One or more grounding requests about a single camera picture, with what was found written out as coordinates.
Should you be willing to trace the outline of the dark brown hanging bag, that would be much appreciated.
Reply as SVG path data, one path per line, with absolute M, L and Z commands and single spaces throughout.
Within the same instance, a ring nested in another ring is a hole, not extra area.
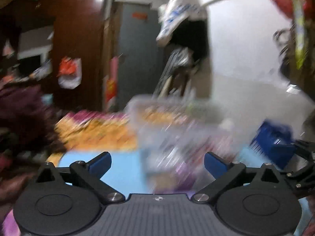
M 290 84 L 297 86 L 314 100 L 314 21 L 276 31 L 273 40 L 279 49 L 280 72 Z

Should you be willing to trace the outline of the dark red wooden wardrobe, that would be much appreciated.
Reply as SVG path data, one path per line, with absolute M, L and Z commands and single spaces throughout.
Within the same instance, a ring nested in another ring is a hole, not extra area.
M 14 15 L 24 31 L 53 24 L 53 73 L 44 86 L 62 109 L 101 109 L 105 6 L 106 0 L 14 0 Z M 81 60 L 82 80 L 74 89 L 58 83 L 59 64 L 66 56 Z

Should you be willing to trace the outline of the blue bag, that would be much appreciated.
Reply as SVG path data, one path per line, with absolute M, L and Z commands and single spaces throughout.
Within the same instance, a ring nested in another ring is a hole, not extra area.
M 269 119 L 264 120 L 250 148 L 283 170 L 294 156 L 292 128 Z

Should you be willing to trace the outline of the maroon clothes pile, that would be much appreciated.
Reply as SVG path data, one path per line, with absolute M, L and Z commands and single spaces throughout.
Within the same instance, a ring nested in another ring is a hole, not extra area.
M 65 153 L 55 123 L 53 108 L 43 103 L 40 86 L 9 84 L 1 89 L 1 127 L 13 135 L 13 150 Z

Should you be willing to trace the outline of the grey metal door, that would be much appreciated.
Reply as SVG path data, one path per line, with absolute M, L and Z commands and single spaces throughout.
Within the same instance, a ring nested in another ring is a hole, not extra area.
M 120 23 L 116 104 L 123 110 L 135 95 L 153 94 L 164 70 L 164 50 L 156 42 L 158 13 L 149 5 L 123 2 Z

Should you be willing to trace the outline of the orange white hanging bag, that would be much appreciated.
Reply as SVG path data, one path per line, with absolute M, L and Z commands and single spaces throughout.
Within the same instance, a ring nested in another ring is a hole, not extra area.
M 62 58 L 59 64 L 58 84 L 63 89 L 75 89 L 81 84 L 82 63 L 80 58 Z

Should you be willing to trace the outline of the white plastic lattice basket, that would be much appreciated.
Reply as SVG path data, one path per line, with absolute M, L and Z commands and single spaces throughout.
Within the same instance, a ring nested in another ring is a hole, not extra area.
M 209 100 L 138 95 L 125 112 L 151 193 L 198 191 L 214 180 L 203 164 L 207 152 L 229 162 L 236 157 L 233 122 Z

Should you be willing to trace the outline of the white black hanging jacket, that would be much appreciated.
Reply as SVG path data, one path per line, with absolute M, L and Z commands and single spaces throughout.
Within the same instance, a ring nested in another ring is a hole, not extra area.
M 188 48 L 195 62 L 208 55 L 208 16 L 200 0 L 169 0 L 156 38 L 160 47 Z

